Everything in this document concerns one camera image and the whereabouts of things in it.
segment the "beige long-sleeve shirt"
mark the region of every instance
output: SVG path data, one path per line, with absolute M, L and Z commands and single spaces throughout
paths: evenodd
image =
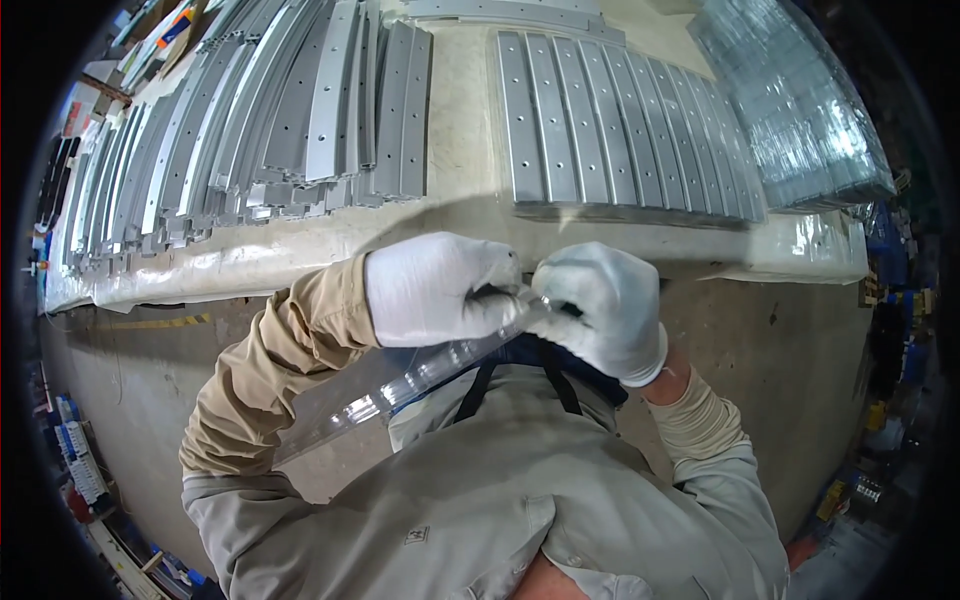
M 180 451 L 183 505 L 230 598 L 507 598 L 538 550 L 590 598 L 780 597 L 786 557 L 736 408 L 699 375 L 654 412 L 681 492 L 571 380 L 498 367 L 477 414 L 465 373 L 400 412 L 399 451 L 328 504 L 271 471 L 291 400 L 376 340 L 364 256 L 278 292 L 204 386 Z

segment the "transparent plastic profile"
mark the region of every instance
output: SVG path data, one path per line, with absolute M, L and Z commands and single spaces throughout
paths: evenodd
M 400 360 L 391 357 L 390 350 L 371 351 L 317 388 L 294 398 L 297 419 L 289 429 L 279 432 L 280 448 L 274 466 L 331 442 L 365 420 L 389 415 L 496 351 L 553 310 L 548 299 L 529 289 L 521 292 L 520 299 L 527 303 L 528 310 L 492 335 L 431 348 L 407 348 L 400 353 Z M 405 372 L 378 385 L 402 369 Z M 372 391 L 358 393 L 370 386 L 374 387 Z

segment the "plastic wrap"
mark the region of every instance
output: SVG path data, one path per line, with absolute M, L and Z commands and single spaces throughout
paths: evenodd
M 803 12 L 778 0 L 708 0 L 687 28 L 731 94 L 772 211 L 824 212 L 894 193 L 850 76 Z
M 280 448 L 274 458 L 275 466 L 282 465 L 319 445 L 327 444 L 363 421 L 376 415 L 390 415 L 403 408 L 432 388 L 445 382 L 457 372 L 500 348 L 527 327 L 542 319 L 550 310 L 547 299 L 527 290 L 529 310 L 512 324 L 501 327 L 494 334 L 479 340 L 459 340 L 430 348 L 407 348 L 403 352 L 404 365 L 386 356 L 384 350 L 368 360 L 358 362 L 337 377 L 321 386 L 317 392 L 301 394 L 294 398 L 297 420 L 290 429 L 280 432 Z M 369 389 L 371 383 L 384 380 L 392 372 L 405 370 L 393 380 L 374 388 L 372 392 L 344 405 L 337 401 L 348 394 L 348 389 L 359 383 L 361 389 Z M 362 381 L 354 382 L 358 375 Z

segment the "black strap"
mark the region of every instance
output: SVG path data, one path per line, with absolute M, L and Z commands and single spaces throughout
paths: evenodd
M 543 338 L 537 338 L 537 352 L 540 355 L 540 360 L 543 361 L 546 378 L 550 380 L 553 389 L 557 391 L 557 396 L 560 397 L 560 403 L 564 406 L 564 410 L 572 415 L 583 415 L 584 412 L 580 410 L 577 393 L 570 382 L 566 380 L 564 374 L 560 372 L 560 368 L 557 367 L 557 361 L 553 356 L 550 343 Z
M 580 401 L 577 399 L 577 393 L 557 367 L 557 362 L 554 360 L 553 349 L 550 347 L 550 344 L 540 338 L 538 338 L 537 342 L 537 351 L 543 363 L 543 370 L 546 371 L 546 378 L 550 381 L 553 389 L 556 390 L 557 396 L 560 397 L 560 403 L 564 406 L 564 410 L 572 415 L 583 415 L 584 412 L 580 409 Z M 458 423 L 477 414 L 477 410 L 480 409 L 480 404 L 483 402 L 483 397 L 487 393 L 487 388 L 490 386 L 493 369 L 495 369 L 498 364 L 500 363 L 488 360 L 480 366 L 477 376 L 473 379 L 473 385 L 470 386 L 467 395 L 464 396 L 463 401 L 460 402 L 460 408 L 457 410 L 453 422 Z
M 490 377 L 493 375 L 493 369 L 496 368 L 496 365 L 497 363 L 492 360 L 480 365 L 480 371 L 477 372 L 476 378 L 473 379 L 473 385 L 470 386 L 467 395 L 460 403 L 460 410 L 457 411 L 453 422 L 458 423 L 477 414 L 477 409 L 480 408 L 480 402 L 483 402 L 483 396 L 487 393 L 487 386 L 490 385 Z

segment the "gloved hand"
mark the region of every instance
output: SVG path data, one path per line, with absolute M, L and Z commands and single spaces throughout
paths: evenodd
M 551 303 L 569 302 L 529 328 L 566 347 L 596 370 L 631 387 L 649 384 L 666 360 L 660 323 L 660 276 L 648 262 L 590 242 L 554 252 L 537 267 L 533 289 Z
M 445 231 L 372 253 L 364 281 L 373 332 L 388 348 L 486 337 L 522 310 L 516 252 Z M 504 293 L 474 298 L 486 284 Z

